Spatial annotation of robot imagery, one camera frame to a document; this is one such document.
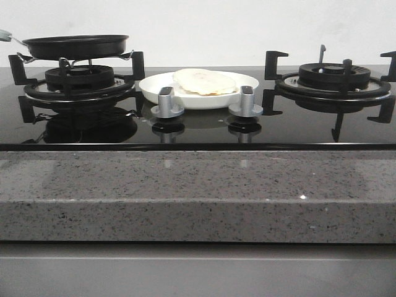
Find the fried egg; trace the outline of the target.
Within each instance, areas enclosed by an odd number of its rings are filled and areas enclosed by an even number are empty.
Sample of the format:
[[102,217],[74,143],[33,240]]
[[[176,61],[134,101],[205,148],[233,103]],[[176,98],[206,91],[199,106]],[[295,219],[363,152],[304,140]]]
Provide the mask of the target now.
[[199,95],[223,95],[236,91],[236,82],[227,75],[206,69],[181,69],[173,80],[185,91]]

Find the white round plate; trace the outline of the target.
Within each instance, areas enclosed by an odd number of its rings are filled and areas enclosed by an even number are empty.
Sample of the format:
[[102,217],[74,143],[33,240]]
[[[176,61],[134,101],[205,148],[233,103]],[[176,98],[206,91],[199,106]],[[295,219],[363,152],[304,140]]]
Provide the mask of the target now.
[[217,108],[227,108],[230,104],[236,103],[240,99],[240,88],[248,85],[254,90],[259,86],[259,81],[251,76],[227,72],[214,71],[216,73],[226,75],[236,82],[236,91],[223,95],[206,95],[202,96],[197,93],[188,93],[177,82],[173,80],[174,72],[166,72],[152,75],[139,82],[139,88],[144,97],[158,104],[158,93],[163,87],[173,87],[174,95],[179,98],[185,109],[187,110],[210,110]]

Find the black frying pan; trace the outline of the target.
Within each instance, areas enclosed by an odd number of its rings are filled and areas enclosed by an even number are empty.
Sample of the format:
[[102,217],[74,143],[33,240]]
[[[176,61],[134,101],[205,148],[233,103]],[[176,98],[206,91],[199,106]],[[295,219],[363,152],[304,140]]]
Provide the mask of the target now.
[[59,58],[105,58],[123,54],[127,35],[73,35],[23,40],[22,44],[36,58],[55,61]]

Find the silver left control knob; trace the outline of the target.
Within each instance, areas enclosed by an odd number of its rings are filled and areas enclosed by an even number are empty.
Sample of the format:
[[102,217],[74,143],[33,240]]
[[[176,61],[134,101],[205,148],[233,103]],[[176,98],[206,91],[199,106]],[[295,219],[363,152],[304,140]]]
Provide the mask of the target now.
[[157,118],[170,119],[181,116],[184,110],[180,99],[174,96],[174,88],[163,87],[158,94],[158,105],[151,108],[151,113]]

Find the silver control knob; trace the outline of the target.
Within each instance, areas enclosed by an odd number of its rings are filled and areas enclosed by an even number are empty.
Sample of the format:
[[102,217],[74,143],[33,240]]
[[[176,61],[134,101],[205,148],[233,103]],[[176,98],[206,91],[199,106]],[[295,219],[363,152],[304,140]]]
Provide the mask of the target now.
[[263,112],[263,107],[254,103],[254,90],[251,86],[241,86],[241,98],[237,103],[233,103],[228,107],[228,111],[242,118],[252,118],[260,116]]
[[174,88],[163,87],[158,94],[158,105],[151,108],[151,113],[157,118],[170,119],[181,116],[184,110],[180,99],[174,96]]

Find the silver right control knob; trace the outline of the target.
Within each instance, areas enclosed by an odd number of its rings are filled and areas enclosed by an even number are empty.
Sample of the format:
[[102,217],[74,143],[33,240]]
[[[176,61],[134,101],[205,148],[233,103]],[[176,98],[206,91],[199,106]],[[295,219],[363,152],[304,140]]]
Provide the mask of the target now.
[[254,90],[251,86],[241,86],[241,98],[237,103],[233,103],[228,107],[228,111],[242,118],[252,118],[260,116],[263,112],[263,107],[254,103]]

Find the black glass gas cooktop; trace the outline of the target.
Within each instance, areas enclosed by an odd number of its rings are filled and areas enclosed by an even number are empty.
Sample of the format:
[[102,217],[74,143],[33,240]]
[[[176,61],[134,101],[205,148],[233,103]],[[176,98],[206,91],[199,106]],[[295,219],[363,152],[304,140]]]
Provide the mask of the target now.
[[256,118],[226,108],[187,110],[154,118],[140,92],[109,105],[72,110],[30,101],[8,67],[1,69],[1,150],[394,150],[395,97],[364,105],[325,105],[292,99],[264,80],[259,67],[238,72],[259,81]]

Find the black right burner pan support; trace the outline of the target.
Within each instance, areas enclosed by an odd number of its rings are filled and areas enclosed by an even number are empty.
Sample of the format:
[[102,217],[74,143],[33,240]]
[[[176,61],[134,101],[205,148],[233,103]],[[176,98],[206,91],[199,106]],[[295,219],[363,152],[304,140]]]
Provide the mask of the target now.
[[277,72],[278,59],[286,57],[287,53],[266,52],[264,78],[274,81],[275,87],[263,92],[263,114],[277,114],[273,102],[275,96],[280,95],[308,110],[335,113],[338,120],[342,120],[345,113],[379,106],[378,116],[370,120],[390,123],[395,106],[395,96],[391,92],[391,85],[395,82],[395,52],[383,54],[391,59],[389,72],[376,78],[370,69],[356,66],[350,59],[341,63],[324,62],[325,51],[326,47],[322,45],[318,62],[303,64],[297,72],[289,74]]

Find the black burner pan support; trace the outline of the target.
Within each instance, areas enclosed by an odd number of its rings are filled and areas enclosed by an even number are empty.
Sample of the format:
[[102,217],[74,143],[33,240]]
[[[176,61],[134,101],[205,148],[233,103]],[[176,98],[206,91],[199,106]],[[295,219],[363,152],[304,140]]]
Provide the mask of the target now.
[[395,82],[395,52],[383,54],[391,59],[389,72],[376,78],[370,69],[356,66],[350,59],[341,63],[324,62],[325,51],[326,47],[322,45],[318,62],[303,64],[297,72],[289,74],[277,72],[278,59],[286,57],[287,53],[266,52],[264,78],[274,81],[275,87],[263,92],[263,114],[277,114],[273,102],[275,96],[280,95],[308,110],[335,113],[338,120],[342,120],[345,113],[379,106],[378,116],[370,120],[390,123],[395,106],[395,96],[391,92],[391,85]]
[[135,94],[136,82],[145,78],[144,54],[132,51],[119,57],[131,61],[132,74],[115,74],[112,67],[93,65],[90,59],[87,65],[76,66],[75,62],[61,57],[59,66],[45,71],[45,78],[38,80],[28,78],[24,68],[25,62],[35,58],[20,53],[10,55],[14,83],[24,87],[25,95],[19,97],[23,121],[38,121],[35,106],[67,113],[98,111]]

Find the black left burner pan support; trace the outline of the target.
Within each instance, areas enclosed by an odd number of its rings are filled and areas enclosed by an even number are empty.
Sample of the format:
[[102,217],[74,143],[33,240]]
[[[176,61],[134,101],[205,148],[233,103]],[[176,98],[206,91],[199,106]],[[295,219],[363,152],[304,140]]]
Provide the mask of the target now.
[[98,111],[135,94],[136,82],[145,78],[144,54],[132,51],[119,57],[131,61],[132,74],[115,74],[112,67],[93,65],[90,59],[87,65],[76,66],[75,62],[61,57],[59,66],[45,71],[45,78],[38,80],[28,78],[24,68],[25,62],[35,58],[20,53],[10,55],[14,83],[24,87],[25,95],[19,97],[23,121],[38,121],[35,106],[67,113]]

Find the grey cabinet front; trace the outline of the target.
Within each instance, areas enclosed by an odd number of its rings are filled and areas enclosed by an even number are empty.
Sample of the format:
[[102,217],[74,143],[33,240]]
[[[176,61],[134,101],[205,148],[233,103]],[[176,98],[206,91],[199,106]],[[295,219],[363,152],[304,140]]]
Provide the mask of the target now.
[[2,296],[394,296],[393,245],[1,244]]

